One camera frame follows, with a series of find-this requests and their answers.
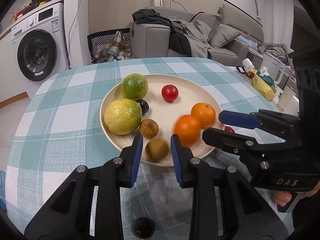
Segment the washing machine label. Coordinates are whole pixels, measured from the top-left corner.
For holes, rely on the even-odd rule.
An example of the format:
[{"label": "washing machine label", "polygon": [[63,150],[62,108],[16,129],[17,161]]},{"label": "washing machine label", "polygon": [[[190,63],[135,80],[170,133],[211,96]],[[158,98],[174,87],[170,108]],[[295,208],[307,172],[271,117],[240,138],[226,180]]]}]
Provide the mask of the washing machine label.
[{"label": "washing machine label", "polygon": [[43,71],[41,71],[39,73],[35,73],[35,76],[40,76],[41,74],[43,74]]},{"label": "washing machine label", "polygon": [[59,19],[55,19],[51,21],[51,25],[52,25],[52,33],[59,31]]}]

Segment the plaid cloth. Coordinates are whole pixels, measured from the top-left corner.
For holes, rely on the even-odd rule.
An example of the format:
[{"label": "plaid cloth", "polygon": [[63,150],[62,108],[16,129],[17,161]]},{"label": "plaid cloth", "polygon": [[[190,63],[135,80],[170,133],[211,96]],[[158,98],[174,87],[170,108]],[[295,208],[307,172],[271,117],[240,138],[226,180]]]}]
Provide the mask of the plaid cloth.
[{"label": "plaid cloth", "polygon": [[[5,198],[8,216],[21,232],[78,165],[93,168],[119,156],[119,151],[102,131],[99,109],[109,90],[131,73],[170,74],[191,80],[210,92],[223,109],[230,111],[274,110],[229,67],[204,58],[131,59],[63,71],[41,85],[12,143]],[[281,141],[261,130],[234,129],[255,137],[259,143]],[[250,177],[233,154],[216,150],[205,161],[219,168],[233,165],[248,179]],[[276,209],[270,192],[257,190]],[[96,196],[97,189],[92,205],[91,234],[94,233]],[[133,220],[143,216],[156,223],[153,239],[188,239],[192,189],[179,188],[172,168],[141,165],[135,186],[121,189],[121,205],[125,239],[136,239],[130,226]],[[279,216],[291,233],[291,214]]]},{"label": "plaid cloth", "polygon": [[97,55],[96,58],[109,58],[112,57],[117,60],[129,59],[131,57],[131,49],[127,44],[125,37],[122,32],[117,32],[113,41],[109,44],[104,45],[103,48]]}]

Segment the tomato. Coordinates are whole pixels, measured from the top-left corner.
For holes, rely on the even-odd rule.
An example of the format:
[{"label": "tomato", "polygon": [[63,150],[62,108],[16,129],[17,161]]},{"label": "tomato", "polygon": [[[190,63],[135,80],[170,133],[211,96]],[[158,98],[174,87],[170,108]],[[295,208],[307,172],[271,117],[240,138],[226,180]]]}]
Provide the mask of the tomato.
[{"label": "tomato", "polygon": [[162,88],[161,95],[165,101],[172,102],[178,98],[179,91],[174,85],[166,85]]},{"label": "tomato", "polygon": [[229,126],[225,126],[224,127],[224,130],[226,131],[226,132],[231,132],[231,133],[236,133],[231,127],[229,127]]}]

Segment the blue gripper pad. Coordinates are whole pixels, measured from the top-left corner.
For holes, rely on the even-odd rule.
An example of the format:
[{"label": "blue gripper pad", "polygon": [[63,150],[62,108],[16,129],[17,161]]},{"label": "blue gripper pad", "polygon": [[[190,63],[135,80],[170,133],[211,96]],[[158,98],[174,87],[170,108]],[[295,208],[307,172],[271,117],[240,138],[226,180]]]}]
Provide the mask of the blue gripper pad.
[{"label": "blue gripper pad", "polygon": [[180,159],[179,159],[179,155],[178,155],[178,152],[177,152],[177,147],[176,147],[173,135],[171,136],[170,147],[171,147],[173,166],[174,166],[174,171],[176,172],[177,182],[179,183],[179,186],[182,187],[181,164],[180,164]]},{"label": "blue gripper pad", "polygon": [[226,110],[222,111],[219,114],[219,121],[223,124],[233,125],[251,130],[262,125],[261,121],[259,121],[254,115],[242,114]]},{"label": "blue gripper pad", "polygon": [[143,148],[143,136],[141,134],[137,134],[133,141],[138,140],[137,147],[135,148],[134,158],[131,165],[131,186],[133,187],[134,183],[137,180],[139,165],[140,165],[140,159],[141,159],[141,153]]}]

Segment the cup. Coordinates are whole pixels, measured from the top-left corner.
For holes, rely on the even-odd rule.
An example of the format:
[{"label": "cup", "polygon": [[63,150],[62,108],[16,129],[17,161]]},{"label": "cup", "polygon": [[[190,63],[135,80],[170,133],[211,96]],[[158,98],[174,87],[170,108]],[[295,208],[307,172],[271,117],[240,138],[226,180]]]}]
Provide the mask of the cup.
[{"label": "cup", "polygon": [[287,104],[290,102],[293,96],[297,93],[293,90],[292,87],[285,86],[282,96],[279,99],[278,107],[283,111]]},{"label": "cup", "polygon": [[291,114],[296,116],[299,112],[299,99],[293,96],[287,104],[287,106],[284,108],[283,112],[285,114]]}]

